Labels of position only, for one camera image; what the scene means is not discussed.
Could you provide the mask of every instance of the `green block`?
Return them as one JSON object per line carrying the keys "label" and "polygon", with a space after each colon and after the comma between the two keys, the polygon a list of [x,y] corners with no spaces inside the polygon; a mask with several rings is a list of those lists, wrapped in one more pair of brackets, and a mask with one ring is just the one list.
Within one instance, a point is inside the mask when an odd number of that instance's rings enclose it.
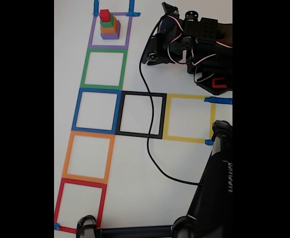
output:
{"label": "green block", "polygon": [[101,26],[102,26],[103,28],[109,28],[109,27],[113,27],[113,26],[114,26],[114,16],[113,16],[112,13],[110,13],[110,14],[111,14],[111,20],[110,20],[109,22],[102,22],[102,21],[100,20],[100,22],[101,22]]}

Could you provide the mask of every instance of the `black rod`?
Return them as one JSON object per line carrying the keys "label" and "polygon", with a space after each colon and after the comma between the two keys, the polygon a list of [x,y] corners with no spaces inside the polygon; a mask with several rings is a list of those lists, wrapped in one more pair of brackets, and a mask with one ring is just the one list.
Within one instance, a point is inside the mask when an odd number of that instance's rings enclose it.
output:
{"label": "black rod", "polygon": [[101,238],[170,238],[172,226],[100,229]]}

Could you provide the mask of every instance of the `green tape square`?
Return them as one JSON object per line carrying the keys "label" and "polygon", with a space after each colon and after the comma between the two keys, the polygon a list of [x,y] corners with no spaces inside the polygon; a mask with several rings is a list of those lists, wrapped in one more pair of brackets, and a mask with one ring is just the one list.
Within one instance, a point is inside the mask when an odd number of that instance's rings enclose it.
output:
{"label": "green tape square", "polygon": [[[116,85],[110,86],[110,85],[99,85],[99,84],[85,84],[87,67],[89,64],[90,54],[92,52],[123,53],[123,61],[121,64],[120,78],[119,78],[119,85],[118,86],[116,86]],[[100,88],[100,89],[122,90],[124,75],[125,75],[126,59],[127,59],[127,49],[87,49],[80,87],[81,88]]]}

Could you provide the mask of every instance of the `purple block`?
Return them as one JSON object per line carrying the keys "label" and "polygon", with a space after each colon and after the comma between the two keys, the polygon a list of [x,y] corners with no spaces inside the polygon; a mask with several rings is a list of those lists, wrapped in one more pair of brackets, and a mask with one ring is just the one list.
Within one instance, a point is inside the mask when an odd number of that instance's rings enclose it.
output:
{"label": "purple block", "polygon": [[101,36],[102,36],[103,40],[118,40],[119,39],[119,32],[120,32],[120,22],[117,20],[116,34],[103,34],[101,32]]}

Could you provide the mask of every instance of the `orange block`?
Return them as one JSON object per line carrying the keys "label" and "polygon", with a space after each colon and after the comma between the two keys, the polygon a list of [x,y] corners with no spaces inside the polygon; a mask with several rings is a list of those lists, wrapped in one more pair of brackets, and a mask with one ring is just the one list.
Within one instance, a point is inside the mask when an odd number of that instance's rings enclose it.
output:
{"label": "orange block", "polygon": [[113,27],[102,27],[101,26],[101,32],[102,34],[115,34],[117,30],[117,20],[116,17],[114,17],[114,26]]}

